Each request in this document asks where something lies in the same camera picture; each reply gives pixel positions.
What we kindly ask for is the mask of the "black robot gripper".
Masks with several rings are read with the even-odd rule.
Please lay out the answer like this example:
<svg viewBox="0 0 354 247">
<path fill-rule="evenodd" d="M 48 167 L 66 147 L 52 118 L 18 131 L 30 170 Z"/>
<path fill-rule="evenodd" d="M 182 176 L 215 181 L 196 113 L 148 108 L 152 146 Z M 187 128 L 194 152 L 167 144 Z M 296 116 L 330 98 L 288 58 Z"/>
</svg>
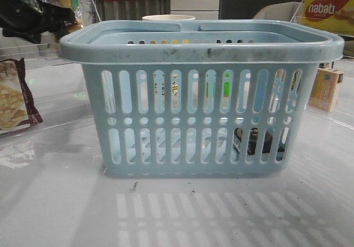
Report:
<svg viewBox="0 0 354 247">
<path fill-rule="evenodd" d="M 76 26 L 75 13 L 44 0 L 1 0 L 1 29 L 7 38 L 41 43 L 41 34 L 53 33 L 57 39 Z"/>
</svg>

